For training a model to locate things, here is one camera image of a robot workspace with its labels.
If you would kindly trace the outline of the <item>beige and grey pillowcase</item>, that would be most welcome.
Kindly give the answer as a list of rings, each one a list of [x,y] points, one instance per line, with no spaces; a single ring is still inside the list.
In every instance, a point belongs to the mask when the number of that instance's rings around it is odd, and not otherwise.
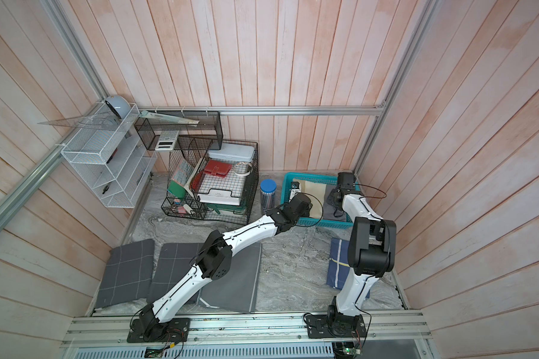
[[[316,183],[297,178],[294,178],[293,182],[297,182],[301,192],[306,193],[311,199],[313,207],[309,212],[309,218],[347,222],[345,212],[336,209],[328,199],[331,192],[335,189],[335,185]]]

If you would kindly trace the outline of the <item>plain grey pillowcase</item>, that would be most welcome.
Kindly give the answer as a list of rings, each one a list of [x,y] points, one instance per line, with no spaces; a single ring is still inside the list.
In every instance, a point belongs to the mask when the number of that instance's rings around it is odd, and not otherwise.
[[[230,271],[200,292],[198,303],[205,308],[252,314],[257,300],[262,245],[255,243],[236,254]]]

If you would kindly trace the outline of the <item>dark grey checked pillowcase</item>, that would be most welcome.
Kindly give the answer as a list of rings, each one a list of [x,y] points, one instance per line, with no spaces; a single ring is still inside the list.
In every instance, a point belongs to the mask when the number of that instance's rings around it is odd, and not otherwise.
[[[147,297],[149,304],[162,298],[186,275],[200,249],[201,243],[167,243],[162,246]]]

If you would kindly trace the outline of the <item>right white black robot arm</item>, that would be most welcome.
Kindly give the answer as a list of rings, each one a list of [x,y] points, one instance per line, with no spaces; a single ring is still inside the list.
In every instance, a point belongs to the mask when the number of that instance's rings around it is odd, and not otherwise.
[[[328,196],[333,207],[353,222],[347,250],[350,271],[327,315],[327,325],[335,336],[342,330],[358,333],[362,305],[372,286],[393,270],[396,257],[395,222],[376,213],[357,186],[353,173],[340,172],[335,190]]]

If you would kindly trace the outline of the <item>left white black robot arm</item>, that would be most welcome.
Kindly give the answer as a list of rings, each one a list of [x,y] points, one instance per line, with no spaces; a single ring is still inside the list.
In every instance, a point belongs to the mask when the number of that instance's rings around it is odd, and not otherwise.
[[[144,342],[163,339],[179,309],[207,284],[227,275],[236,254],[254,243],[295,227],[311,207],[311,199],[299,193],[289,202],[269,210],[257,221],[240,229],[225,233],[212,231],[187,274],[164,296],[146,305],[131,320],[130,334]]]

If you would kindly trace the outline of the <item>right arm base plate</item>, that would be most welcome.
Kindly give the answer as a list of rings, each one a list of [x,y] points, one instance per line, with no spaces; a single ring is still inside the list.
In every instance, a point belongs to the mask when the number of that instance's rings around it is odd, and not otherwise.
[[[367,337],[367,326],[361,316],[317,315],[306,313],[303,321],[311,339],[351,338],[364,340]]]

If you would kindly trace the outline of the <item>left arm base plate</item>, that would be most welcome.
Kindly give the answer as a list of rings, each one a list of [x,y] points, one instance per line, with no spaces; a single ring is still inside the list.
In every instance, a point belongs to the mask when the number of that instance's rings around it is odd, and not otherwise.
[[[190,329],[189,318],[173,319],[168,323],[157,320],[133,320],[127,335],[128,343],[187,342]]]

